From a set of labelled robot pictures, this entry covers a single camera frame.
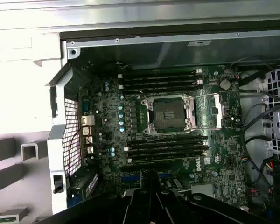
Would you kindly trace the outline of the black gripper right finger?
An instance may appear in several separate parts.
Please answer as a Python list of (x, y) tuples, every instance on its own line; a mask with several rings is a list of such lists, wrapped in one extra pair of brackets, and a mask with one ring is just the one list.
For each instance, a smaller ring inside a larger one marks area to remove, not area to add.
[(270, 224), (252, 213), (235, 208), (210, 196), (195, 193), (187, 199), (163, 189), (158, 174), (151, 172), (151, 192), (160, 208), (161, 224)]

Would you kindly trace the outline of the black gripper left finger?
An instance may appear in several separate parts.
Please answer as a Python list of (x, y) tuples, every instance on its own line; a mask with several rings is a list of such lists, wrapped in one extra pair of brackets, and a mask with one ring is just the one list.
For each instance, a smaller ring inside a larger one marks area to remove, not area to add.
[(39, 224), (148, 224), (151, 207), (151, 173), (141, 171), (140, 188), (124, 196), (103, 193), (47, 217)]

